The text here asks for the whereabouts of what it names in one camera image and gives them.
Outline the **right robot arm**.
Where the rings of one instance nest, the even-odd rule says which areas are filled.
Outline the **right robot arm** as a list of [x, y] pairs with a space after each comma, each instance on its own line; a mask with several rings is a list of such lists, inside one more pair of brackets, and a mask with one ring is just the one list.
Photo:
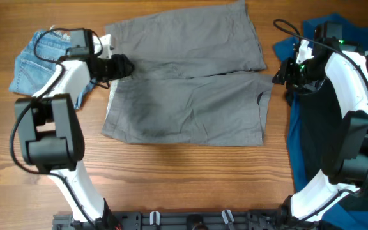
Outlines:
[[287, 33], [299, 39], [298, 50], [272, 81], [299, 95], [315, 95], [330, 82], [341, 112], [320, 170], [279, 208], [278, 225], [310, 228], [341, 199], [360, 197], [368, 187], [368, 71], [363, 47], [345, 40], [339, 23], [319, 25], [314, 39], [295, 26]]

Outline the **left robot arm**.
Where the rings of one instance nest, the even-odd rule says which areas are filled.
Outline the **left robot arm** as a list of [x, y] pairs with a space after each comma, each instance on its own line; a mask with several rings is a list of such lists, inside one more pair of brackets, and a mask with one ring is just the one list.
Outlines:
[[62, 56], [54, 64], [57, 70], [42, 92], [15, 102], [10, 144], [19, 136], [22, 158], [36, 167], [33, 174], [48, 176], [57, 185], [72, 209], [74, 229], [121, 229], [85, 168], [84, 136], [73, 100], [91, 80], [122, 79], [134, 64], [124, 54]]

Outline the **grey cotton shorts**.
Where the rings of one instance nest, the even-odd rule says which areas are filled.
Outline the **grey cotton shorts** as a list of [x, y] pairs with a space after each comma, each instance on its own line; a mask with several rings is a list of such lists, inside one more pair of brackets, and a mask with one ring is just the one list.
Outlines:
[[272, 82], [244, 1], [115, 22], [134, 71], [111, 88], [102, 132], [129, 144], [264, 143]]

